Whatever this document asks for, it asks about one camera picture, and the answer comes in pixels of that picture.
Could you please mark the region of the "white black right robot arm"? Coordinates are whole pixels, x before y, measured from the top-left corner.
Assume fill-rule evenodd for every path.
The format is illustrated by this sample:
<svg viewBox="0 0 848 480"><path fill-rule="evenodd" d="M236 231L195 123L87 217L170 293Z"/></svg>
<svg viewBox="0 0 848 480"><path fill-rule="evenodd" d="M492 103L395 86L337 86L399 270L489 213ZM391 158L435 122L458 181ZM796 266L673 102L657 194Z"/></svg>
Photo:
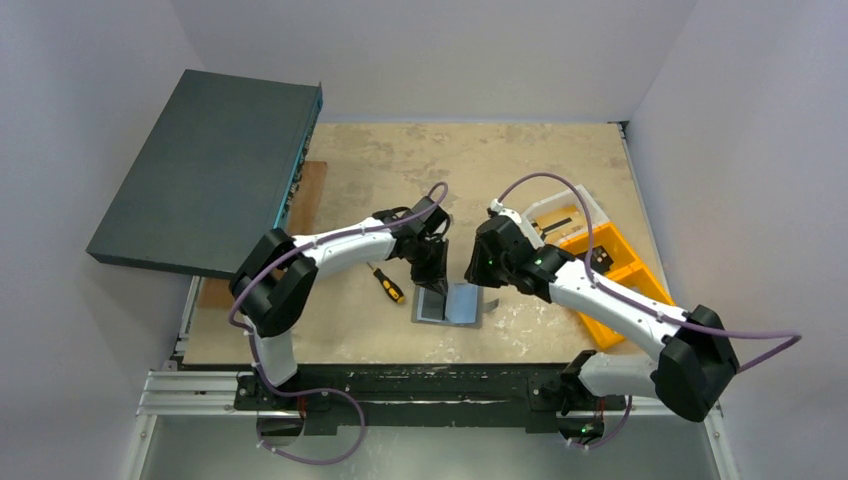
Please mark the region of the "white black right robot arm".
<svg viewBox="0 0 848 480"><path fill-rule="evenodd" d="M494 215L475 232L468 282L520 293L584 313L624 335L643 357L595 354L578 377L595 396L653 397L679 417L705 419L741 366L716 312L649 299L567 251L534 244L518 223Z"/></svg>

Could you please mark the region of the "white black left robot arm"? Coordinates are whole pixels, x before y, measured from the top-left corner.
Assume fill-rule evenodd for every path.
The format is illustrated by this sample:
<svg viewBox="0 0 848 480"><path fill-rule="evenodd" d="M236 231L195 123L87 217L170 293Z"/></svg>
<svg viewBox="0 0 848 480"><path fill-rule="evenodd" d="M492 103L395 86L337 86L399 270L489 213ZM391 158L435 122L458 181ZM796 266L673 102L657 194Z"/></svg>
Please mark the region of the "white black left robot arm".
<svg viewBox="0 0 848 480"><path fill-rule="evenodd" d="M401 259L413 283L444 294L449 214L428 196L413 207L381 210L364 220L317 235L266 232L229 282L231 325L246 334L253 367L273 387L294 377L291 330L315 283L353 266Z"/></svg>

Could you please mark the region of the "grey leather card holder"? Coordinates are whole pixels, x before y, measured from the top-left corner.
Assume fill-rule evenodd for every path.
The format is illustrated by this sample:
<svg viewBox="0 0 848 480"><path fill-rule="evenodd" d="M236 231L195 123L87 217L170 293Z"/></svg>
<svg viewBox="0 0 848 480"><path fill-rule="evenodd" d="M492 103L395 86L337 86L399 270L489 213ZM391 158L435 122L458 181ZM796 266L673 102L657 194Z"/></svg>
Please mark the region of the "grey leather card holder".
<svg viewBox="0 0 848 480"><path fill-rule="evenodd" d="M437 326L479 329L483 317L494 312L499 298L487 298L484 289L468 283L450 283L446 294L417 287L411 322Z"/></svg>

